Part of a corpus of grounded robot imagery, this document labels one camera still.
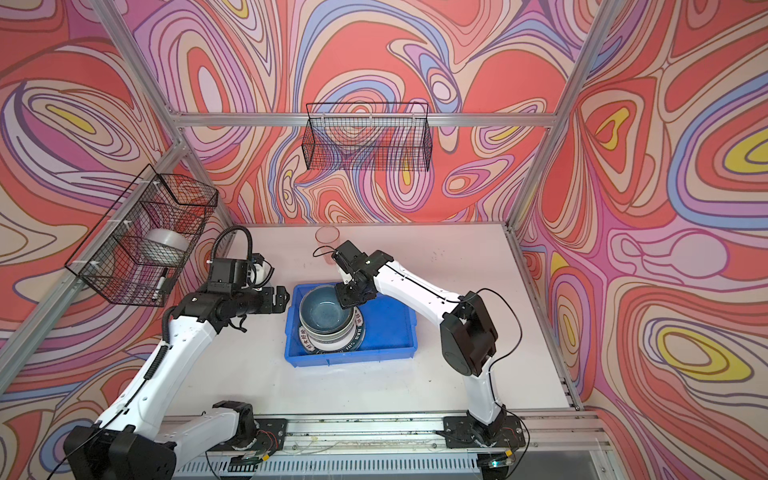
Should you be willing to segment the light green bowl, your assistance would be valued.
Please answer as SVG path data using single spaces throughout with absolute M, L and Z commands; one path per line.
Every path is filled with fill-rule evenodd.
M 354 337 L 356 327 L 354 325 L 345 327 L 342 330 L 333 333 L 316 333 L 304 326 L 299 327 L 299 333 L 306 336 L 310 341 L 320 344 L 331 344 L 341 341 L 349 341 Z

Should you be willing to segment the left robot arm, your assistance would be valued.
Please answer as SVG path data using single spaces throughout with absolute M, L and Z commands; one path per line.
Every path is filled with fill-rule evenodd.
M 162 426 L 166 412 L 202 353 L 250 315 L 286 311 L 285 287 L 202 288 L 170 308 L 159 344 L 126 389 L 90 426 L 64 441 L 77 479 L 170 479 L 182 466 L 222 445 L 248 450 L 260 436 L 250 404 L 220 401 L 180 427 Z

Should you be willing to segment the white plate with green rim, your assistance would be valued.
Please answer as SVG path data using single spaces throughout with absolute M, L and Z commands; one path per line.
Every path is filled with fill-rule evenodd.
M 362 344 L 362 342 L 364 340 L 364 336 L 365 336 L 364 319 L 363 319 L 362 313 L 358 309 L 354 309 L 353 310 L 353 313 L 352 313 L 352 316 L 351 316 L 350 320 L 340 330 L 344 329 L 345 327 L 352 326 L 352 325 L 354 325 L 356 327 L 355 335 L 357 336 L 358 341 L 349 350 L 345 349 L 343 351 L 326 352 L 326 353 L 317 352 L 317 353 L 314 353 L 314 354 L 328 354 L 328 353 L 349 352 L 349 351 L 357 350 L 360 347 L 360 345 Z M 298 327 L 298 338 L 299 338 L 299 341 L 300 341 L 300 338 L 303 337 L 304 335 L 299 333 L 299 327 Z

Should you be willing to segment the blue plastic bin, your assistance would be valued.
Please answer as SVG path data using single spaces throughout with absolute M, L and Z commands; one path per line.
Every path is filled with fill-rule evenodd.
M 309 354 L 298 338 L 299 306 L 302 298 L 322 283 L 297 285 L 287 310 L 284 358 L 294 367 L 331 366 L 412 358 L 418 349 L 416 313 L 401 302 L 379 296 L 361 307 L 365 336 L 357 350 Z

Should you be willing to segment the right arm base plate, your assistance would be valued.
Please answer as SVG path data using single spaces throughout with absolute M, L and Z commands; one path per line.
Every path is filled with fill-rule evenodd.
M 505 448 L 515 451 L 526 445 L 521 421 L 503 414 L 490 424 L 484 424 L 469 414 L 446 416 L 443 428 L 435 433 L 445 439 L 449 449 Z

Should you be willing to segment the dark blue bowl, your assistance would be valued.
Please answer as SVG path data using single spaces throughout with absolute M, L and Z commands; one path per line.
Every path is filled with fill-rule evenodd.
M 343 308 L 332 285 L 320 285 L 301 300 L 299 320 L 311 334 L 334 336 L 346 332 L 352 324 L 353 310 Z

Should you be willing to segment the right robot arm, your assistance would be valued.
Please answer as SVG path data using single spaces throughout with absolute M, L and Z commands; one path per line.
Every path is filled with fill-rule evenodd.
M 342 277 L 335 285 L 342 307 L 359 307 L 387 296 L 438 328 L 443 359 L 464 378 L 467 417 L 474 435 L 484 443 L 498 435 L 505 414 L 495 399 L 490 374 L 498 331 L 481 296 L 442 289 L 391 255 L 381 250 L 367 254 L 350 241 L 336 247 L 331 258 Z

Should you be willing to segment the grey lilac bowl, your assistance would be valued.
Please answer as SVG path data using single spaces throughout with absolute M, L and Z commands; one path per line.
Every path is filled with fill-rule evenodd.
M 309 336 L 303 336 L 300 338 L 300 343 L 302 347 L 309 353 L 326 353 L 326 352 L 337 352 L 337 351 L 343 351 L 345 349 L 349 350 L 352 346 L 356 344 L 358 341 L 358 338 L 355 334 L 352 334 L 351 336 L 347 336 L 344 338 L 340 338 L 338 340 L 325 342 L 320 341 L 317 339 L 314 339 L 313 337 Z

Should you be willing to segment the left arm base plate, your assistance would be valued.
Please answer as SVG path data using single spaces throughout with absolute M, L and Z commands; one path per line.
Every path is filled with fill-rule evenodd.
M 209 449 L 209 452 L 255 452 L 273 454 L 283 449 L 288 420 L 286 418 L 256 418 L 250 424 L 240 421 L 235 435 Z

